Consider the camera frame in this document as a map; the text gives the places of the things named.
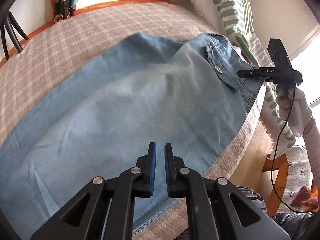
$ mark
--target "garment sleeve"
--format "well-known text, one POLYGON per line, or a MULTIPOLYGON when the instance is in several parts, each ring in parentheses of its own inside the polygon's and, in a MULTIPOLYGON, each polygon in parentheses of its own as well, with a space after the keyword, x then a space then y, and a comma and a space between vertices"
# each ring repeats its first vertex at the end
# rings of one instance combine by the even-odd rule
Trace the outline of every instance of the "garment sleeve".
POLYGON ((302 137, 306 144, 313 182, 320 189, 320 132, 316 123, 311 131, 302 137))

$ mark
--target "denim garment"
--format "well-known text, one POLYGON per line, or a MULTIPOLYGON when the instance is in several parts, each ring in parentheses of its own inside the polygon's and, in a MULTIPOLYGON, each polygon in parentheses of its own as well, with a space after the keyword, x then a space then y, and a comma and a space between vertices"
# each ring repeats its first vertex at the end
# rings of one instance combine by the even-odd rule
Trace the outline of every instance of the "denim garment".
POLYGON ((110 179, 157 144, 151 199, 136 199, 134 233, 177 200, 167 197, 164 144, 203 176, 243 125, 263 79, 226 37, 132 35, 55 87, 0 149, 0 207, 29 237, 95 176, 110 179))

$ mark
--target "human hand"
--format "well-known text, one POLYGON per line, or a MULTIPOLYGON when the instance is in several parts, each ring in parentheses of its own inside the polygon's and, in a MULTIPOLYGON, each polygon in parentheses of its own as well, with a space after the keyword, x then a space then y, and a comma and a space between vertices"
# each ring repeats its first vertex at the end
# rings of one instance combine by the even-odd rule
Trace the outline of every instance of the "human hand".
MULTIPOLYGON (((276 95, 276 102, 279 105, 279 115, 283 120, 286 120, 292 103, 293 88, 289 89, 289 95, 286 97, 284 96, 284 88, 277 85, 276 95)), ((296 137, 303 135, 305 127, 308 126, 311 120, 313 120, 312 111, 306 101, 304 92, 295 88, 294 102, 288 120, 288 125, 292 133, 296 137)))

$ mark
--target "triangular cutout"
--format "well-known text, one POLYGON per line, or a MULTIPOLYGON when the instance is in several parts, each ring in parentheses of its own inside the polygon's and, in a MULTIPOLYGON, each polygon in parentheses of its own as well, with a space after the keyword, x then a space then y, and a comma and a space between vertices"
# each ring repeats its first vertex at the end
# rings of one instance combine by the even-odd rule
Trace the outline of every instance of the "triangular cutout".
POLYGON ((230 194, 233 206, 243 227, 259 222, 260 216, 243 202, 235 193, 230 194))
POLYGON ((90 193, 87 193, 76 204, 74 204, 74 206, 66 214, 61 217, 61 220, 69 225, 78 227, 89 200, 90 193))

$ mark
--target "beige checkered tablecloth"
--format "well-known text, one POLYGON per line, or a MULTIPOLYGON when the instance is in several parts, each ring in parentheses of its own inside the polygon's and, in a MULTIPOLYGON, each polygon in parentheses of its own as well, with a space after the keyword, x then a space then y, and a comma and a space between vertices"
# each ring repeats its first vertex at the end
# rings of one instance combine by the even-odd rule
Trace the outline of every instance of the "beige checkered tablecloth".
MULTIPOLYGON (((0 146, 52 88, 86 62, 141 31, 176 40, 216 33, 184 8, 164 2, 108 7, 56 23, 28 41, 22 53, 13 55, 0 69, 0 146)), ((264 95, 262 87, 241 131, 207 177, 231 176, 255 130, 264 95)), ((174 239, 187 226, 185 202, 180 201, 134 239, 174 239)))

